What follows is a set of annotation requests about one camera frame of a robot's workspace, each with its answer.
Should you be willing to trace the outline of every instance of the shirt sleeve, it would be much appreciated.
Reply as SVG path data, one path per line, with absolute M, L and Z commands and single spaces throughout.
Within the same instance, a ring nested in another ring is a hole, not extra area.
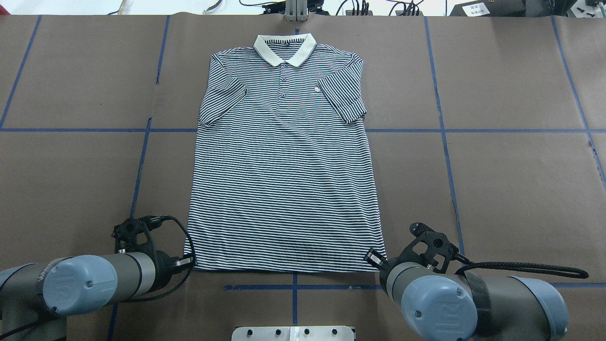
M 345 123 L 350 124 L 366 115 L 360 82 L 364 61 L 357 55 L 342 70 L 318 80 L 318 86 Z
M 198 123 L 210 127 L 240 102 L 246 96 L 246 91 L 246 86 L 229 75 L 217 56 L 213 55 L 210 58 L 208 87 L 200 106 Z

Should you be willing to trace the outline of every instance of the white mounting plate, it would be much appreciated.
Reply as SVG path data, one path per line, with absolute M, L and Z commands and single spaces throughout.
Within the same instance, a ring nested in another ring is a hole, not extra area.
M 347 326 L 277 326 L 238 327 L 231 341 L 355 341 L 356 334 Z

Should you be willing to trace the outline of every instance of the robotic arm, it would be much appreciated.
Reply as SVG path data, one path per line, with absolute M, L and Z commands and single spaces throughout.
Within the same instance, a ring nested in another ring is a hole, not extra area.
M 473 263 L 442 234 L 422 223 L 410 225 L 416 239 L 399 257 L 385 259 L 370 249 L 364 259 L 379 269 L 380 282 L 408 325 L 428 341 L 557 341 L 567 332 L 568 309 L 551 284 L 517 276 L 481 277 L 474 268 L 515 270 L 586 279 L 580 269 L 531 263 Z M 417 254 L 413 247 L 427 245 Z M 440 268 L 436 256 L 444 261 Z M 466 266 L 446 274 L 448 264 Z
M 46 264 L 25 264 L 0 272 L 2 335 L 9 340 L 65 340 L 66 317 L 96 311 L 117 302 L 141 302 L 170 294 L 189 276 L 193 254 L 170 257 L 156 250 L 150 231 L 174 220 L 171 216 L 126 219 L 114 227 L 116 253 L 58 258 Z M 144 234 L 147 241 L 137 242 Z M 134 299 L 165 287 L 187 269 L 181 283 L 156 297 Z

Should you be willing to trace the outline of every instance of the light blue joint cap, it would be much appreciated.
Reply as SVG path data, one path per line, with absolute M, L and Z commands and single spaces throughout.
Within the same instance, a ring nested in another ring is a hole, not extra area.
M 455 281 L 437 275 L 420 277 L 404 289 L 402 313 L 427 341 L 467 340 L 478 324 L 469 293 Z
M 57 315 L 86 314 L 107 304 L 117 285 L 118 274 L 108 260 L 80 255 L 63 260 L 48 272 L 42 295 Z
M 543 307 L 547 321 L 549 322 L 549 341 L 558 341 L 563 338 L 568 330 L 566 326 L 570 320 L 566 303 L 559 291 L 553 285 L 538 279 L 527 279 L 518 276 L 509 276 L 519 280 L 533 293 L 537 301 Z

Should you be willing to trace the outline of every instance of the striped shirt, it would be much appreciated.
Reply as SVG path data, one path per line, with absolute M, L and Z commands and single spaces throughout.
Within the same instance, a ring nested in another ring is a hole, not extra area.
M 374 271 L 363 257 L 385 248 L 363 64 L 310 34 L 212 55 L 188 219 L 196 269 Z

